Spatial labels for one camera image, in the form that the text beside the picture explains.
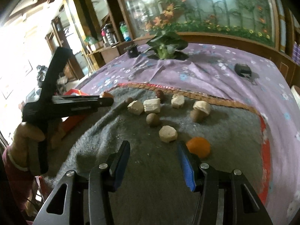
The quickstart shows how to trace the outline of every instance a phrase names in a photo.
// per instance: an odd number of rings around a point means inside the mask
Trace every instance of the cork piece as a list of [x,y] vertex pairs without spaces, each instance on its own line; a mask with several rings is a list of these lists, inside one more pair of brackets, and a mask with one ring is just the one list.
[[159,131],[159,138],[162,142],[169,143],[177,140],[177,137],[177,131],[171,126],[165,125]]
[[183,95],[173,95],[171,105],[174,108],[181,108],[185,103],[185,97]]
[[159,98],[145,100],[143,104],[146,114],[161,112],[161,100]]
[[127,106],[132,103],[134,100],[131,98],[131,97],[128,97],[126,100],[125,100],[125,103],[127,104]]
[[207,115],[210,114],[210,105],[206,101],[196,101],[193,105],[193,108],[203,111]]
[[199,109],[193,109],[190,112],[190,118],[194,123],[202,122],[202,120],[207,116],[208,116],[208,114],[206,114],[205,112],[203,112]]
[[150,114],[146,117],[146,123],[147,123],[150,127],[156,127],[156,126],[160,125],[161,121],[160,121],[158,115],[156,115],[155,113],[150,113]]
[[144,111],[144,105],[140,101],[133,101],[127,108],[129,112],[135,115],[140,115]]

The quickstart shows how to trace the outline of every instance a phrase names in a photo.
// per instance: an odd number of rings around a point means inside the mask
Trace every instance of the round wooden ball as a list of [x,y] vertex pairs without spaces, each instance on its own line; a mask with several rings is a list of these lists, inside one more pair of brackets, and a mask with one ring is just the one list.
[[201,110],[193,109],[190,112],[190,118],[194,123],[201,122],[205,117],[207,117],[207,114]]
[[131,97],[128,97],[128,98],[125,100],[127,106],[128,106],[130,103],[132,103],[133,101],[134,101],[134,99],[132,99]]
[[205,138],[194,137],[186,143],[186,146],[190,153],[196,154],[200,159],[210,154],[210,143]]
[[160,102],[163,103],[163,101],[165,100],[165,95],[164,95],[163,91],[162,90],[157,90],[155,92],[155,94],[156,94],[156,98],[159,98]]
[[156,127],[156,126],[160,125],[161,120],[159,119],[159,116],[156,115],[155,113],[150,113],[150,114],[147,115],[147,117],[146,117],[146,123],[147,123],[150,127]]

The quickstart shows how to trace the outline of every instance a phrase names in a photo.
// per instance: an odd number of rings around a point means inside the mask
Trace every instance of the purple bedsheet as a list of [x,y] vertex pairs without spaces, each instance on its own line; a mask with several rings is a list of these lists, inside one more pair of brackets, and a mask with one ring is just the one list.
[[[147,45],[139,47],[140,51]],[[271,179],[265,204],[274,224],[287,224],[300,207],[300,111],[275,64],[265,58],[224,46],[189,44],[188,60],[153,60],[126,54],[99,69],[78,86],[97,95],[118,83],[172,86],[240,101],[255,107],[268,123]],[[247,64],[253,83],[234,72]]]

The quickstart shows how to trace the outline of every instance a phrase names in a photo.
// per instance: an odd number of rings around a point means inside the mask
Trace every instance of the flower mural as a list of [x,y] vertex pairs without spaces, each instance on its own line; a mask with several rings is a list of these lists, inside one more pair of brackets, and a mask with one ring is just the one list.
[[154,35],[162,30],[209,32],[274,46],[268,0],[125,1],[137,36]]

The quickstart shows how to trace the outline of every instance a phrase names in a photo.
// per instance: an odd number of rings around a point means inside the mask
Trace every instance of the green leaves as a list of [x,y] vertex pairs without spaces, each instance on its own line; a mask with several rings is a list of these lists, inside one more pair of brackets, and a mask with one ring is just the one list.
[[174,59],[176,56],[181,55],[178,54],[179,50],[183,50],[188,46],[188,43],[173,31],[159,31],[147,44],[151,47],[144,53],[154,51],[160,59]]

